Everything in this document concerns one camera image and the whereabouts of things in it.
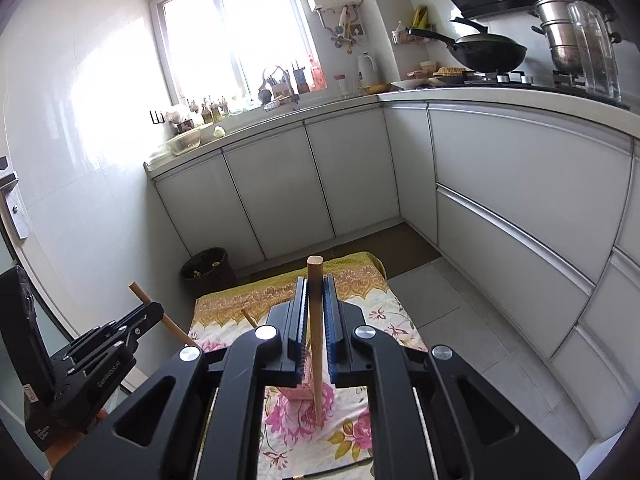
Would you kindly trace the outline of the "black chopstick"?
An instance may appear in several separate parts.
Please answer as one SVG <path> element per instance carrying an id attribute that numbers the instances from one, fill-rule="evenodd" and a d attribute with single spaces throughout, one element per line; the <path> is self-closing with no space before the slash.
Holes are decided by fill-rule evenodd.
<path id="1" fill-rule="evenodd" d="M 330 469 L 315 471 L 315 472 L 306 472 L 306 474 L 294 474 L 291 477 L 285 477 L 283 480 L 304 480 L 304 479 L 318 479 L 326 476 L 332 476 L 332 474 L 338 474 L 339 472 L 348 471 L 358 467 L 369 466 L 373 464 L 373 457 L 365 458 L 364 460 L 357 460 L 352 464 L 345 464 L 342 466 L 337 466 Z"/>

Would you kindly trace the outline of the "window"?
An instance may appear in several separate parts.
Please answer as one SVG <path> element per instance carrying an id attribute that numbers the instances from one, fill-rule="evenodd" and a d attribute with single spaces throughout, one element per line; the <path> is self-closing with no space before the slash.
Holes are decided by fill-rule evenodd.
<path id="1" fill-rule="evenodd" d="M 224 99 L 249 110 L 268 78 L 320 58 L 303 0 L 148 0 L 171 102 Z"/>

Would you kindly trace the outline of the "glass jar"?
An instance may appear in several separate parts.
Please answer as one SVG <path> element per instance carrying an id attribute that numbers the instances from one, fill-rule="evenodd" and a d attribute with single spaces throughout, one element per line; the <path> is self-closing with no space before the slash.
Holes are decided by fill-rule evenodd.
<path id="1" fill-rule="evenodd" d="M 619 103 L 620 82 L 612 39 L 602 12 L 575 0 L 567 5 L 576 37 L 586 91 Z"/>

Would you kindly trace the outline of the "dark floor mat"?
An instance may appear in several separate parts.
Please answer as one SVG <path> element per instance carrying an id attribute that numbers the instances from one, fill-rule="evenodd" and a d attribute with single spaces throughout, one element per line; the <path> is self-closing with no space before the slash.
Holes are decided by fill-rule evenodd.
<path id="1" fill-rule="evenodd" d="M 370 252 L 382 262 L 386 276 L 393 278 L 440 257 L 440 252 L 407 223 L 399 223 L 387 229 L 320 250 L 317 255 L 329 261 L 355 252 Z M 266 261 L 251 269 L 236 272 L 238 283 L 243 285 L 286 272 L 303 269 L 307 255 L 284 260 Z"/>

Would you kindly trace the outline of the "stainless steel steamer pot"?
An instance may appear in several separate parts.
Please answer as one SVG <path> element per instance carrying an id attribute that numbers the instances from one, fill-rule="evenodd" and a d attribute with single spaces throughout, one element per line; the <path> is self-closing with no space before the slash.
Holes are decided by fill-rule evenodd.
<path id="1" fill-rule="evenodd" d="M 567 75 L 582 76 L 582 59 L 570 6 L 574 6 L 576 10 L 593 11 L 598 18 L 602 18 L 604 32 L 611 44 L 619 44 L 622 36 L 619 32 L 613 32 L 610 27 L 615 15 L 603 8 L 592 6 L 582 0 L 537 0 L 530 14 L 540 19 L 540 26 L 533 26 L 532 29 L 548 39 L 556 70 Z"/>

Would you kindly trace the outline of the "black wok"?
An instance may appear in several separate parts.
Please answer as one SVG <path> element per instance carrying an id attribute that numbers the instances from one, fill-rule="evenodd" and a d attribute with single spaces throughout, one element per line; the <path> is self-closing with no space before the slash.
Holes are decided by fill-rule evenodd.
<path id="1" fill-rule="evenodd" d="M 443 42 L 458 62 L 477 73 L 511 73 L 523 63 L 527 48 L 522 44 L 506 36 L 491 34 L 486 26 L 468 18 L 457 16 L 451 21 L 471 26 L 477 33 L 457 39 L 417 27 L 407 27 L 406 33 L 413 37 Z"/>

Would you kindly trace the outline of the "black waste bin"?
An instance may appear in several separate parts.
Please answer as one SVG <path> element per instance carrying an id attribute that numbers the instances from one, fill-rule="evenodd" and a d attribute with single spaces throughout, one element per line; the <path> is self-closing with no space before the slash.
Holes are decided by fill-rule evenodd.
<path id="1" fill-rule="evenodd" d="M 180 269 L 180 278 L 195 298 L 238 284 L 228 252 L 221 247 L 203 250 L 190 258 Z"/>

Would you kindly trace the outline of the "wooden chopstick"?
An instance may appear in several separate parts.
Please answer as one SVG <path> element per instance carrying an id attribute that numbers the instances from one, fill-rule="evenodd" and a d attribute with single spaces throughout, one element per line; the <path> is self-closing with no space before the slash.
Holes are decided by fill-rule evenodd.
<path id="1" fill-rule="evenodd" d="M 314 420 L 322 426 L 322 349 L 323 349 L 323 258 L 307 258 L 307 299 L 311 341 L 311 369 L 314 380 Z"/>
<path id="2" fill-rule="evenodd" d="M 250 324 L 250 326 L 252 326 L 253 328 L 256 328 L 258 326 L 257 322 L 250 316 L 246 309 L 241 309 L 241 313 L 247 320 L 247 323 Z"/>
<path id="3" fill-rule="evenodd" d="M 131 282 L 129 289 L 134 296 L 141 300 L 144 304 L 150 304 L 152 302 L 151 297 L 142 290 L 142 288 L 136 283 Z M 197 347 L 198 344 L 188 336 L 166 313 L 162 317 L 163 326 L 165 326 L 173 335 L 180 339 L 183 344 L 191 347 Z"/>

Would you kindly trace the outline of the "white plastic jug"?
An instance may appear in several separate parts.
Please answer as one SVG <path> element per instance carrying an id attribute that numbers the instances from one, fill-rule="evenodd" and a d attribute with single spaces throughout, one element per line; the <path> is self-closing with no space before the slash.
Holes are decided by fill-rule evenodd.
<path id="1" fill-rule="evenodd" d="M 362 88 L 372 87 L 380 82 L 380 76 L 378 76 L 374 59 L 368 52 L 364 52 L 358 56 L 357 67 L 360 86 Z"/>

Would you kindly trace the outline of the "pink perforated utensil holder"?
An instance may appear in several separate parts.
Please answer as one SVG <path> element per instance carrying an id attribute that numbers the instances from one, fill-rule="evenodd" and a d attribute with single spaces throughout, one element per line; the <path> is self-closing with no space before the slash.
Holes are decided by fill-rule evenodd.
<path id="1" fill-rule="evenodd" d="M 314 387 L 304 382 L 295 388 L 278 387 L 278 391 L 289 401 L 313 401 Z"/>

